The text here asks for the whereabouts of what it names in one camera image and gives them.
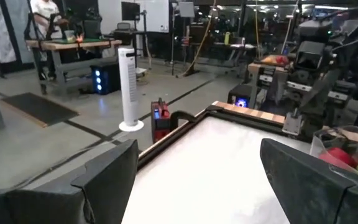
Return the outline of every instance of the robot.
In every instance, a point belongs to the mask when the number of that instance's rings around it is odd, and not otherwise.
[[[332,18],[353,12],[358,7],[301,23],[295,46],[284,56],[287,63],[249,64],[245,82],[229,93],[228,103],[236,104],[240,95],[249,108],[281,113],[289,135],[310,138],[323,126],[335,126],[348,101],[358,100],[358,17],[334,32]],[[267,93],[257,105],[261,89]]]

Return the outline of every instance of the plastic container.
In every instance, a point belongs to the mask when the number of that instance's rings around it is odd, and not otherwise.
[[[75,42],[75,32],[73,30],[65,30],[66,40],[67,42]]]
[[[358,127],[343,126],[315,132],[310,155],[358,174]]]

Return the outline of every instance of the concrete floor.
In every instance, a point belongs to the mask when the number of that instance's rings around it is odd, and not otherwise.
[[[6,123],[6,129],[0,130],[0,189],[40,174],[83,149],[93,148],[40,181],[54,179],[127,139],[137,139],[140,150],[147,149],[152,145],[150,116],[147,115],[151,101],[162,97],[169,102],[170,111],[185,110],[196,114],[216,100],[226,101],[228,91],[241,82],[233,74],[225,75],[226,68],[202,66],[199,69],[202,72],[196,75],[174,78],[170,75],[170,67],[154,65],[147,76],[148,84],[138,86],[138,116],[145,126],[135,133],[122,133],[118,128],[123,119],[120,92],[106,96],[74,93],[70,101],[62,101],[50,90],[47,98],[80,113],[71,120],[76,126],[60,123],[41,128],[0,103]],[[34,71],[0,78],[0,98],[25,92],[40,94]],[[358,110],[358,102],[352,101],[350,107]],[[347,112],[346,116],[351,121],[355,114]]]

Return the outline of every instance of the black floor mat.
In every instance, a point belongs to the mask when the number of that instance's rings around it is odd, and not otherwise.
[[[79,115],[76,111],[32,93],[10,96],[2,100],[11,108],[43,127],[51,126]]]

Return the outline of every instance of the cable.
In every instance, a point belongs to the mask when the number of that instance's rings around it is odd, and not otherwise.
[[[347,46],[350,46],[350,45],[352,45],[352,44],[356,44],[356,43],[358,43],[358,39],[355,40],[355,41],[349,42],[349,43],[347,43],[347,44],[341,45],[341,46],[339,46],[339,47],[336,47],[336,48],[332,49],[332,52],[334,52],[335,50],[341,49],[341,48],[343,48],[343,47],[347,47]]]
[[[284,52],[285,45],[287,44],[288,36],[290,35],[291,23],[292,23],[292,20],[293,20],[296,10],[298,9],[298,4],[299,4],[299,0],[296,0],[295,7],[293,8],[293,11],[292,11],[292,18],[290,18],[290,22],[288,23],[287,34],[285,35],[283,47],[281,48],[281,54]]]
[[[57,168],[61,167],[62,165],[66,164],[67,162],[77,158],[78,156],[88,152],[89,150],[91,149],[94,149],[96,147],[100,147],[100,146],[104,146],[104,145],[107,145],[107,144],[110,144],[112,142],[114,142],[115,139],[111,140],[111,141],[106,141],[104,143],[101,143],[101,144],[98,144],[97,146],[94,146],[94,147],[87,147],[87,148],[84,148],[84,149],[81,149],[79,150],[78,152],[68,156],[68,157],[65,157],[63,159],[61,159],[60,161],[56,162],[53,166],[51,166],[50,168],[42,171],[42,172],[39,172],[38,174],[35,174],[33,175],[32,177],[26,179],[26,180],[23,180],[22,182],[19,182],[18,184],[10,187],[8,191],[11,191],[11,190],[17,190],[17,189],[23,189],[24,187],[28,186],[29,184],[32,184],[33,182],[35,182],[36,180],[39,180],[41,177],[49,174],[50,172],[56,170]]]
[[[328,14],[328,15],[326,15],[326,16],[320,17],[320,18],[318,18],[318,20],[319,20],[320,22],[322,22],[322,21],[324,21],[324,20],[326,20],[326,19],[329,19],[329,18],[331,18],[331,17],[334,17],[334,16],[336,16],[336,15],[338,15],[338,14],[342,14],[342,13],[345,13],[345,12],[351,12],[351,11],[357,11],[357,10],[358,10],[358,7],[353,7],[353,8],[349,8],[349,9],[338,10],[338,11],[335,11],[335,12],[333,12],[333,13],[330,13],[330,14]]]
[[[151,70],[152,69],[152,55],[150,54],[150,50],[149,50],[149,39],[147,37],[147,33],[145,33],[144,37],[145,37],[145,43],[146,43],[147,57],[149,58],[149,70]]]
[[[213,3],[213,5],[212,5],[212,8],[214,9],[215,6],[216,6],[216,0],[214,0],[214,3]],[[196,55],[194,56],[194,60],[192,61],[192,63],[190,64],[190,66],[186,69],[186,71],[183,72],[181,75],[179,75],[179,76],[181,76],[181,77],[184,77],[184,76],[190,71],[190,69],[192,68],[192,66],[194,66],[194,64],[196,63],[196,60],[197,60],[197,58],[198,58],[198,55],[200,54],[200,51],[201,51],[201,49],[203,48],[203,45],[204,45],[204,41],[205,41],[205,39],[206,39],[206,37],[207,37],[207,35],[208,35],[209,27],[211,26],[212,12],[213,12],[213,10],[211,10],[211,12],[209,13],[209,20],[208,20],[208,24],[207,24],[207,26],[206,26],[205,34],[204,34],[203,40],[202,40],[201,43],[200,43],[200,46],[198,47],[197,53],[196,53]]]
[[[257,46],[257,59],[260,59],[259,23],[258,23],[258,1],[256,1],[256,4],[255,4],[255,35],[256,35],[256,46]]]

